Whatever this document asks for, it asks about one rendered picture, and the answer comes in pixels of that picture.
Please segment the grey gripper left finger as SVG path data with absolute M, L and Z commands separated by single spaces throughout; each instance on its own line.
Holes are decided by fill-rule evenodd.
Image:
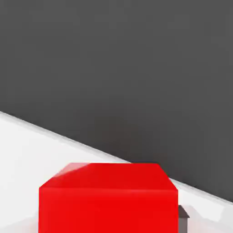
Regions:
M 38 212 L 30 218 L 7 226 L 7 233 L 38 233 Z

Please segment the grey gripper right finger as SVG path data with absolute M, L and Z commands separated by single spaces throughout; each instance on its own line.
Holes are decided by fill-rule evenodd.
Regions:
M 225 229 L 217 222 L 203 218 L 194 207 L 179 205 L 178 233 L 225 233 Z

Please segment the small red cube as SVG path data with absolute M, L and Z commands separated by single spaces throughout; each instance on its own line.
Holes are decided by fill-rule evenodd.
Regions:
M 39 189 L 38 233 L 178 233 L 178 191 L 156 163 L 71 163 Z

